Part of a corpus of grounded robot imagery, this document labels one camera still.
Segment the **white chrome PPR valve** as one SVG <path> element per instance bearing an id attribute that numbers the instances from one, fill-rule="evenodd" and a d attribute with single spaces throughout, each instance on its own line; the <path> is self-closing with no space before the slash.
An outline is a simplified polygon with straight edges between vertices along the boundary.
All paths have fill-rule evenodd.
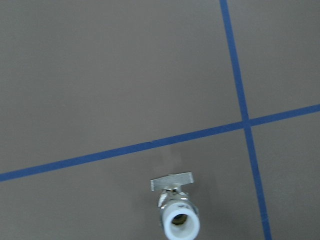
<path id="1" fill-rule="evenodd" d="M 168 240 L 194 240 L 200 232 L 199 210 L 182 186 L 194 183 L 191 172 L 168 174 L 150 181 L 151 191 L 160 191 L 157 207 Z"/>

